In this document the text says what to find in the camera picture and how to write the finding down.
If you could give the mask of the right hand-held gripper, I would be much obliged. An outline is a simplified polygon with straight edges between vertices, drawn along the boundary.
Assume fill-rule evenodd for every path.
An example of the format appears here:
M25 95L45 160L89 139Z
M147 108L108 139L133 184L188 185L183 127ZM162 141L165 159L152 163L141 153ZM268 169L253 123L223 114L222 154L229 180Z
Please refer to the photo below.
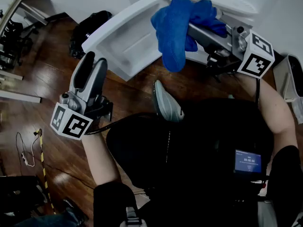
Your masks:
M261 79L275 62L272 44L252 29L232 28L214 7L214 31L189 23L187 34L210 54L207 66L214 75L242 73Z

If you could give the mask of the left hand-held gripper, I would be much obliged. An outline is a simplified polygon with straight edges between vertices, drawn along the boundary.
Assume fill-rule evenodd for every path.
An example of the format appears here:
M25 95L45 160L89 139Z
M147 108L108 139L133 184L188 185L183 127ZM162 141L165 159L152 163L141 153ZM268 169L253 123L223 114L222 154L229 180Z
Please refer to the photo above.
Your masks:
M107 60L100 58L93 68L95 53L88 52L77 64L70 81L70 91L60 95L50 126L60 136L80 140L93 121L112 119L113 103L102 95ZM83 90L81 98L76 90Z

